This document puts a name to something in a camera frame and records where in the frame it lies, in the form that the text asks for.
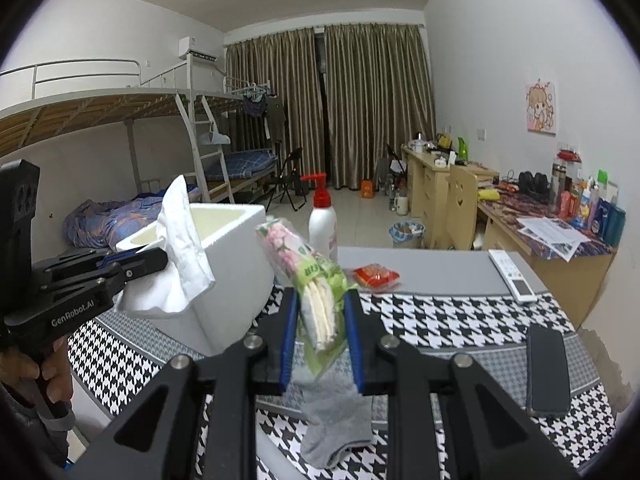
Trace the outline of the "person's left hand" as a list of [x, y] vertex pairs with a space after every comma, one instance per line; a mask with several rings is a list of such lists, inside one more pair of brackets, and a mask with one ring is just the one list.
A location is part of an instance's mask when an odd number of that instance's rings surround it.
[[1, 353], [1, 382], [11, 396], [29, 408], [34, 395], [27, 383], [41, 377], [47, 385], [47, 397], [52, 403], [68, 402], [73, 396], [73, 381], [68, 360], [67, 337], [52, 344], [52, 353], [40, 365], [15, 348]]

